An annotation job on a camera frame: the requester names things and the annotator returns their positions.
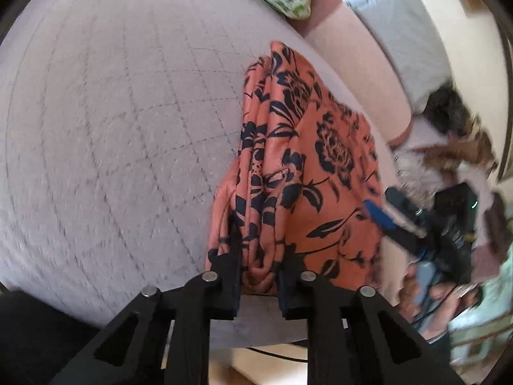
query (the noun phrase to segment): wire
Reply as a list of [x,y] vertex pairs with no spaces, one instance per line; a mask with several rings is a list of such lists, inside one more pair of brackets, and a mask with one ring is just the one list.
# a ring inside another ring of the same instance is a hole
[[442,306],[442,304],[445,302],[445,300],[446,300],[447,298],[449,298],[449,295],[451,295],[451,294],[454,292],[454,290],[455,290],[456,288],[457,288],[457,285],[455,285],[454,287],[452,287],[452,289],[450,290],[450,293],[448,293],[448,294],[445,296],[445,298],[444,298],[442,301],[440,301],[440,304],[438,304],[438,305],[437,305],[435,308],[433,308],[430,312],[428,312],[428,313],[424,314],[422,317],[417,318],[417,320],[414,320],[412,324],[418,323],[419,321],[424,320],[426,317],[429,317],[431,314],[433,314],[433,313],[437,312],[437,310]]
[[267,355],[267,356],[273,356],[273,357],[276,357],[278,359],[289,360],[291,362],[301,362],[302,364],[307,364],[308,363],[307,359],[296,359],[295,357],[282,356],[282,355],[278,355],[276,353],[271,353],[271,352],[266,352],[264,350],[255,349],[254,347],[247,347],[247,350],[252,350],[254,352],[261,353],[261,354]]

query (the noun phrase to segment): metal screw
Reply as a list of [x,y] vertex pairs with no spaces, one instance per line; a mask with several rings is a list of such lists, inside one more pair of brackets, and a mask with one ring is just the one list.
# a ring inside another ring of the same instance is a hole
[[212,282],[217,279],[218,275],[217,272],[214,272],[212,270],[208,270],[206,272],[203,272],[201,275],[201,279],[203,279],[205,282]]
[[315,281],[317,278],[317,275],[315,272],[312,272],[311,270],[306,270],[304,272],[301,272],[301,279],[306,282],[312,282]]
[[153,285],[146,285],[143,290],[140,292],[143,297],[150,298],[153,297],[158,292],[158,288]]
[[360,294],[364,297],[370,298],[376,295],[376,290],[373,287],[369,287],[369,285],[364,285],[360,288]]

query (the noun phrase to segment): wall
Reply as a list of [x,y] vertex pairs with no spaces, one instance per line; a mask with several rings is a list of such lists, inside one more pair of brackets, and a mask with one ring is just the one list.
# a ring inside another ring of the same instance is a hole
[[[506,142],[507,75],[502,43],[490,12],[465,14],[459,0],[422,0],[436,25],[449,57],[456,86],[471,112],[479,114],[492,138],[498,160]],[[497,185],[513,202],[513,180]]]

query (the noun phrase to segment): folded floral fabric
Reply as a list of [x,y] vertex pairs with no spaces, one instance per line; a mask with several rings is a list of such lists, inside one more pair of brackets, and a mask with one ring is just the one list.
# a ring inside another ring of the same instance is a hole
[[365,117],[281,42],[249,67],[242,117],[239,155],[215,195],[209,258],[229,251],[230,218],[247,292],[268,292],[289,253],[339,287],[377,286],[381,234],[363,201],[381,204],[382,190]]

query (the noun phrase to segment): folded cloth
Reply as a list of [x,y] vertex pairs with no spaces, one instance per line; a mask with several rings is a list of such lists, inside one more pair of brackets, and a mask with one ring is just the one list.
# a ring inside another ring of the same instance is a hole
[[339,287],[377,286],[381,234],[363,205],[382,198],[369,123],[301,54],[281,42],[271,52],[246,73],[239,155],[215,195],[207,269],[229,251],[230,218],[247,292],[268,292],[290,253]]

